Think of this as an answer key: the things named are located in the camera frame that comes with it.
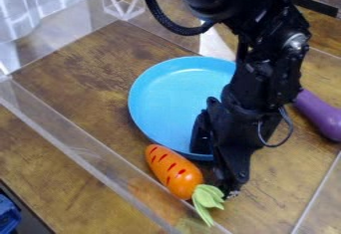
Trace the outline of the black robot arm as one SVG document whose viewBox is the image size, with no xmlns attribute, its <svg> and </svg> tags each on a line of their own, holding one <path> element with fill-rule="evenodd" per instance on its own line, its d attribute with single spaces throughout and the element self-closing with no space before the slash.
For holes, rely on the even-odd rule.
<svg viewBox="0 0 341 234">
<path fill-rule="evenodd" d="M 285 105 L 302 91 L 301 63 L 309 23 L 290 0 L 183 0 L 206 22 L 238 36 L 235 71 L 218 98 L 197 116 L 190 150 L 213 154 L 215 186 L 230 198 L 249 179 L 253 153 L 270 146 Z"/>
</svg>

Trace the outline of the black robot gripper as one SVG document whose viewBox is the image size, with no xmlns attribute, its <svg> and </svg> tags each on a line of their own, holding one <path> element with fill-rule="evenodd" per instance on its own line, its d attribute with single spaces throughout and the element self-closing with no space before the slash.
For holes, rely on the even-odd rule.
<svg viewBox="0 0 341 234">
<path fill-rule="evenodd" d="M 211 154 L 217 186 L 223 198 L 239 194 L 241 186 L 249 180 L 253 153 L 265 147 L 281 122 L 277 110 L 246 109 L 237 100 L 230 87 L 225 87 L 221 99 L 210 97 L 207 108 L 195 118 L 189 150 L 197 154 Z"/>
</svg>

